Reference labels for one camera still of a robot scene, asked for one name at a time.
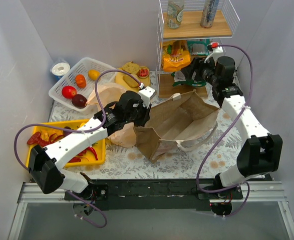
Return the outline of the orange mango gummy packet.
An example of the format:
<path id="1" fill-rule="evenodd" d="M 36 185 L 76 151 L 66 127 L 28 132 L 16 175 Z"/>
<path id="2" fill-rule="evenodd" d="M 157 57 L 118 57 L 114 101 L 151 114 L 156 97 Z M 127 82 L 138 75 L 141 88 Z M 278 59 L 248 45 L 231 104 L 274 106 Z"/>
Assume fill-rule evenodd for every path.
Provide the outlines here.
<path id="1" fill-rule="evenodd" d="M 191 63 L 186 40 L 165 41 L 162 47 L 162 68 L 165 72 L 176 72 Z"/>

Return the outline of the teal snack packet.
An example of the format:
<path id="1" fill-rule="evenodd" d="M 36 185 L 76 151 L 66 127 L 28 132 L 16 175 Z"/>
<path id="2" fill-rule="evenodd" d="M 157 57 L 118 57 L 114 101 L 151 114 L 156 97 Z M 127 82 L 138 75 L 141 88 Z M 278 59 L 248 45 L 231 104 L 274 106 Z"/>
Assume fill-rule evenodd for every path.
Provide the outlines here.
<path id="1" fill-rule="evenodd" d="M 210 44 L 210 39 L 195 39 L 187 40 L 187 46 L 189 53 L 193 56 L 208 56 L 208 45 Z"/>

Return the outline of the peach plastic grocery bag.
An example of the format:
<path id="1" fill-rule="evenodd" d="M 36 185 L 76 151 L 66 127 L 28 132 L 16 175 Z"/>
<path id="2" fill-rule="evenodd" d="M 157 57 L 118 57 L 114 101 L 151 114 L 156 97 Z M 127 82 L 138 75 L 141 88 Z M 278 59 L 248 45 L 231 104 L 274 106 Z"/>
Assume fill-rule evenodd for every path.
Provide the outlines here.
<path id="1" fill-rule="evenodd" d="M 101 104 L 106 112 L 105 125 L 109 125 L 111 130 L 116 130 L 119 126 L 116 126 L 116 121 L 120 120 L 119 113 L 114 111 L 116 105 L 107 106 L 113 102 L 118 102 L 122 94 L 126 92 L 126 88 L 114 83 L 109 82 L 102 85 L 98 85 L 98 96 Z M 109 134 L 108 139 L 111 143 L 124 147 L 131 148 L 136 144 L 136 134 L 134 132 L 133 123 L 126 123 L 122 129 Z"/>

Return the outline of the brown burlap tote bag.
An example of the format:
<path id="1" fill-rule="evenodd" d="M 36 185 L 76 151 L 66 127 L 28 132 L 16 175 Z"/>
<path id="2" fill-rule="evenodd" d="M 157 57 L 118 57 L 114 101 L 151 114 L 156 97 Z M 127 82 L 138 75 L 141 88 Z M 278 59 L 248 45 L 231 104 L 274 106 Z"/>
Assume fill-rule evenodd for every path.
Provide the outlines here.
<path id="1" fill-rule="evenodd" d="M 192 151 L 212 137 L 218 112 L 195 91 L 175 93 L 151 108 L 144 127 L 135 127 L 136 147 L 151 163 L 171 150 Z"/>

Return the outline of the clear glass bottle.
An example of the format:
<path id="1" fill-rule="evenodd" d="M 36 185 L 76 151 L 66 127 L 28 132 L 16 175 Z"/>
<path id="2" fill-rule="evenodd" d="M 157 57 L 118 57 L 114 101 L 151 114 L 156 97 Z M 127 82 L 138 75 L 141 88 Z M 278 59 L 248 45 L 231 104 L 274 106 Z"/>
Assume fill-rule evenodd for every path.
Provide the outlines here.
<path id="1" fill-rule="evenodd" d="M 184 0 L 169 0 L 167 4 L 166 23 L 170 29 L 180 27 L 184 10 Z"/>

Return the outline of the silver drink can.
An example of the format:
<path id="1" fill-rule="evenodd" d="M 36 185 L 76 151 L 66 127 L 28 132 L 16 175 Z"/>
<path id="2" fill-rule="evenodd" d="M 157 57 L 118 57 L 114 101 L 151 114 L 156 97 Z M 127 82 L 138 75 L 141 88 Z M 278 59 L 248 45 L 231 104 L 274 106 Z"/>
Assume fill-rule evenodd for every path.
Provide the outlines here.
<path id="1" fill-rule="evenodd" d="M 219 0 L 206 0 L 202 11 L 200 26 L 211 28 L 218 9 Z"/>

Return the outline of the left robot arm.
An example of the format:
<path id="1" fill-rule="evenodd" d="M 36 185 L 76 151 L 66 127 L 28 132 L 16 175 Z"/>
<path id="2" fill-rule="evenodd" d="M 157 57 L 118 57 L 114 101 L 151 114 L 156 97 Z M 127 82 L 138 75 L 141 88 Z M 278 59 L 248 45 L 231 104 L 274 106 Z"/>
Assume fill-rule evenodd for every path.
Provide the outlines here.
<path id="1" fill-rule="evenodd" d="M 126 91 L 118 101 L 107 104 L 90 118 L 77 132 L 49 144 L 44 148 L 36 145 L 31 150 L 29 173 L 44 194 L 57 189 L 82 193 L 91 185 L 84 173 L 65 170 L 65 165 L 77 154 L 133 123 L 144 126 L 150 119 L 151 100 L 155 90 L 151 87 L 133 92 Z"/>

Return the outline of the bread slice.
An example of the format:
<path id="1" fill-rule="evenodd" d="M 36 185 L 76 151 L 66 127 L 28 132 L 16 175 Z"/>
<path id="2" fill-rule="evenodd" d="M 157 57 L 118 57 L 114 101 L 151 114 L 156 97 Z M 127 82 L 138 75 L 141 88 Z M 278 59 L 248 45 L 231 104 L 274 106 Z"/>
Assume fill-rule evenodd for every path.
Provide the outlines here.
<path id="1" fill-rule="evenodd" d="M 131 88 L 138 88 L 140 85 L 132 77 L 130 77 L 129 75 L 126 75 L 126 74 L 123 76 L 123 81 Z"/>

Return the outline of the yellow mango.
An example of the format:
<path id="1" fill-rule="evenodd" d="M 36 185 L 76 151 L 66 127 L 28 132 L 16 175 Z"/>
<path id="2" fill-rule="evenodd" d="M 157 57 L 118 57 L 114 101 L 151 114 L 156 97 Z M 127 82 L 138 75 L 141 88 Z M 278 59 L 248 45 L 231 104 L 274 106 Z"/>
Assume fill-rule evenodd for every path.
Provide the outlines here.
<path id="1" fill-rule="evenodd" d="M 100 72 L 98 72 L 97 70 L 91 69 L 88 71 L 88 78 L 93 81 L 96 81 L 99 75 L 100 75 Z"/>

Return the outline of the dark red plum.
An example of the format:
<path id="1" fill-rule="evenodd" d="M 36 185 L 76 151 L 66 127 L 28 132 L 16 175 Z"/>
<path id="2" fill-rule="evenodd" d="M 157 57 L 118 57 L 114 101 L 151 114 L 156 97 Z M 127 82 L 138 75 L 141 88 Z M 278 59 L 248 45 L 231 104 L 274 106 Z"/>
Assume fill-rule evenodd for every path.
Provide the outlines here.
<path id="1" fill-rule="evenodd" d="M 72 98 L 72 104 L 77 108 L 84 108 L 86 106 L 86 103 L 87 99 L 81 94 L 76 94 Z"/>

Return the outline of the small orange pumpkin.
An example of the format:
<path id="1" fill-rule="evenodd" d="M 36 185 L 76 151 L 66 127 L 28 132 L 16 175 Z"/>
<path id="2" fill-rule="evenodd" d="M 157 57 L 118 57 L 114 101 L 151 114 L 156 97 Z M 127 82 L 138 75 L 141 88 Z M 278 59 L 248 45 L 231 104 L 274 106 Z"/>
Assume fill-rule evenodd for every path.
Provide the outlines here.
<path id="1" fill-rule="evenodd" d="M 75 82 L 76 82 L 76 85 L 81 89 L 84 89 L 87 85 L 86 79 L 82 74 L 76 75 Z"/>

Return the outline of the white tape roll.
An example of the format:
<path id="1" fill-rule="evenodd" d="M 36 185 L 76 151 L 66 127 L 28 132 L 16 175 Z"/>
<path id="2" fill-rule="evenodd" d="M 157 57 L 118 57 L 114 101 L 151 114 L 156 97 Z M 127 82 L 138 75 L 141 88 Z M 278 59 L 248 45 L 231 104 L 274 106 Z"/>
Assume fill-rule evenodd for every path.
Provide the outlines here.
<path id="1" fill-rule="evenodd" d="M 62 78 L 70 70 L 70 65 L 67 62 L 60 62 L 55 64 L 51 68 L 51 73 L 54 75 L 56 80 Z"/>

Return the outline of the floral table mat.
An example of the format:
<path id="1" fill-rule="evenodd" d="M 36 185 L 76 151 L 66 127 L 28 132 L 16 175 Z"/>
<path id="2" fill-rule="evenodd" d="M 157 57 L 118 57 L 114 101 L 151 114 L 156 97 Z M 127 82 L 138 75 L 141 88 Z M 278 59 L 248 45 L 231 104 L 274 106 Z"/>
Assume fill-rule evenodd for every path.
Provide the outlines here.
<path id="1" fill-rule="evenodd" d="M 217 122 L 214 135 L 199 148 L 188 152 L 171 150 L 161 155 L 155 163 L 151 163 L 135 146 L 125 148 L 106 140 L 103 164 L 67 169 L 75 173 L 84 172 L 93 179 L 192 179 L 196 177 L 207 151 L 232 123 L 230 116 L 222 109 L 218 112 Z M 241 136 L 233 127 L 206 160 L 201 178 L 213 178 L 217 173 L 231 168 L 236 164 L 241 147 Z"/>

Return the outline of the red toy lobster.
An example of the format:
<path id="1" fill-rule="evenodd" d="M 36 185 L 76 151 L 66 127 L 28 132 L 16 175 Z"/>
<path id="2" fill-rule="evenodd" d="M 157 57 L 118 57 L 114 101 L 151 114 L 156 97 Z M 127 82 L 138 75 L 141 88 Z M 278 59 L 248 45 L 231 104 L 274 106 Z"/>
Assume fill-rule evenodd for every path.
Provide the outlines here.
<path id="1" fill-rule="evenodd" d="M 61 140 L 64 135 L 57 135 L 56 133 L 49 136 L 48 140 L 44 140 L 41 138 L 41 133 L 38 131 L 34 133 L 29 140 L 27 141 L 28 145 L 39 145 L 42 148 L 46 147 L 47 145 L 53 144 L 59 140 Z"/>

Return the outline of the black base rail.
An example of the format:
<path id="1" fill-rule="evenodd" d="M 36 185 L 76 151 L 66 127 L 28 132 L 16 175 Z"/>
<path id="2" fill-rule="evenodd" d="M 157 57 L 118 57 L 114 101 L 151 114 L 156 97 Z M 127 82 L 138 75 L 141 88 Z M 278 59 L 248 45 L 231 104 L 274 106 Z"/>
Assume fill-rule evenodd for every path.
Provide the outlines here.
<path id="1" fill-rule="evenodd" d="M 25 183 L 19 203 L 92 202 L 102 211 L 195 209 L 234 206 L 247 202 L 282 202 L 286 195 L 279 181 L 254 178 L 219 193 L 201 192 L 194 179 L 95 179 L 83 193 L 70 195 L 63 189 L 44 194 L 36 183 Z"/>

